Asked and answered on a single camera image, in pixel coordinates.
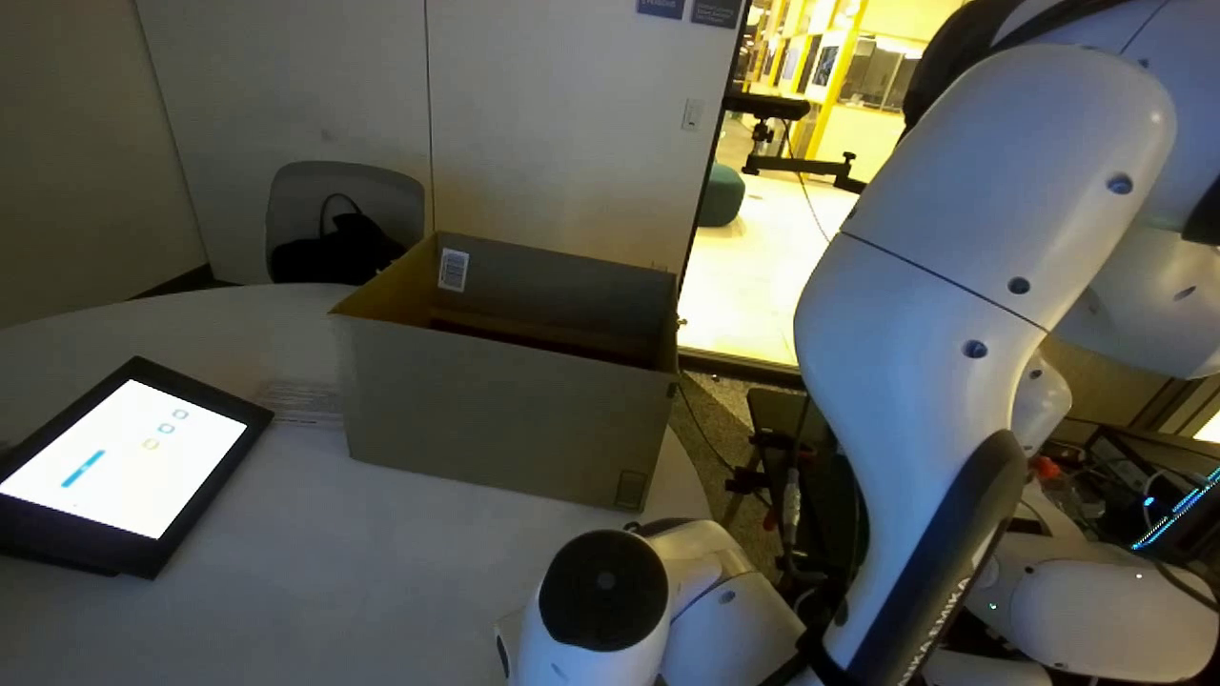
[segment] label on box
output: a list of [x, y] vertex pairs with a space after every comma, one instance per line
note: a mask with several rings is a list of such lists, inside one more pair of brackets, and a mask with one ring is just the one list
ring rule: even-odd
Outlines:
[[450, 290], [450, 295], [464, 295], [464, 280], [469, 280], [469, 253], [441, 249], [441, 262], [435, 272], [435, 286]]

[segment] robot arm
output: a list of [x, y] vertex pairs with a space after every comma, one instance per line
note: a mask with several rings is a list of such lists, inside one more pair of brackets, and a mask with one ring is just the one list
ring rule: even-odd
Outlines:
[[515, 686], [761, 681], [797, 615], [715, 522], [567, 543], [521, 615]]
[[1214, 597], [1206, 578], [1083, 534], [1006, 534], [965, 606], [1020, 654], [1055, 670], [1184, 681], [1216, 653], [1216, 615], [1167, 576]]
[[[1019, 46], [968, 69], [862, 195], [797, 305], [803, 385], [834, 427], [869, 512], [869, 552], [845, 591], [845, 615], [816, 637], [850, 681], [910, 677], [991, 552], [1027, 479], [1029, 437], [1015, 437], [1015, 398], [1048, 333], [1150, 371], [1220, 365], [1216, 253], [1179, 239], [1206, 217], [1220, 167], [1220, 92], [1206, 87], [1220, 66], [1206, 26], [1216, 26], [1220, 7], [1121, 7], [1048, 37], [1066, 46]], [[743, 646], [765, 653], [771, 668], [782, 665], [771, 648], [793, 653], [801, 623], [776, 623], [787, 628], [771, 632], [743, 623], [746, 615], [715, 615], [726, 583], [757, 578], [732, 572], [726, 562], [735, 555], [722, 555], [726, 545], [712, 545], [722, 563], [695, 563], [703, 572], [667, 563], [691, 555], [671, 555], [665, 543], [639, 545], [674, 583], [665, 583], [665, 615], [635, 639], [654, 639], [647, 668], [628, 670], [635, 681], [667, 673], [688, 654], [722, 660], [710, 632], [757, 637]], [[1051, 578], [1073, 587], [1108, 576], [1107, 569], [1115, 572], [1115, 562], [1055, 563]], [[1135, 572], [1116, 563], [1115, 583], [1127, 578]], [[735, 610], [790, 619], [775, 604]], [[548, 628], [532, 637], [532, 654], [545, 654], [530, 670], [538, 681], [592, 660]], [[1216, 639], [1214, 619], [1201, 619], [1201, 637]], [[732, 665], [715, 665], [712, 673], [757, 677]]]
[[906, 132], [816, 266], [801, 371], [874, 534], [850, 619], [826, 632], [857, 681], [915, 673], [1015, 512], [1020, 365], [1141, 214], [1170, 142], [1174, 108], [1135, 66], [1006, 50]]

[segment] wall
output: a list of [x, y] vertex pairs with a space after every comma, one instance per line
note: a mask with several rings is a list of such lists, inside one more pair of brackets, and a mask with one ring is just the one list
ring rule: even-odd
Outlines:
[[844, 151], [853, 151], [857, 159], [850, 164], [850, 178], [869, 182], [892, 158], [905, 130], [906, 121], [892, 112], [840, 103], [826, 121], [825, 144], [816, 149], [816, 159], [844, 159]]
[[203, 262], [131, 0], [5, 0], [0, 323]]
[[1041, 352], [1073, 385], [1073, 414], [1055, 430], [1061, 442], [1083, 442], [1095, 425], [1127, 427], [1167, 385], [1158, 374], [1108, 361], [1066, 338], [1046, 338]]
[[865, 33], [932, 43], [959, 0], [869, 0]]
[[424, 0], [137, 0], [205, 256], [266, 280], [290, 159], [426, 170]]
[[732, 46], [634, 0], [435, 0], [435, 229], [679, 273]]
[[735, 31], [635, 0], [137, 7], [222, 280], [266, 280], [266, 187], [300, 158], [424, 178], [435, 229], [688, 262]]

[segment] chair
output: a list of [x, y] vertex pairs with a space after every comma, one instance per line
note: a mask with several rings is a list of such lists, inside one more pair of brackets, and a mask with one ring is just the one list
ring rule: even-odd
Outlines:
[[366, 214], [391, 245], [413, 249], [424, 238], [424, 187], [413, 176], [338, 164], [338, 159], [294, 159], [269, 178], [266, 197], [266, 273], [269, 256], [294, 239], [318, 239], [333, 233], [338, 214], [355, 207]]

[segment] doorway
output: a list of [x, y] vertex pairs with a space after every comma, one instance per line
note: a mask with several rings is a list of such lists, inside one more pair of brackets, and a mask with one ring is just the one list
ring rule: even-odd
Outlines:
[[845, 187], [869, 182], [901, 142], [906, 82], [957, 7], [959, 0], [746, 7], [712, 158], [715, 170], [743, 182], [743, 197], [732, 223], [695, 229], [679, 295], [688, 361], [797, 380], [793, 311], [803, 280], [857, 203]]

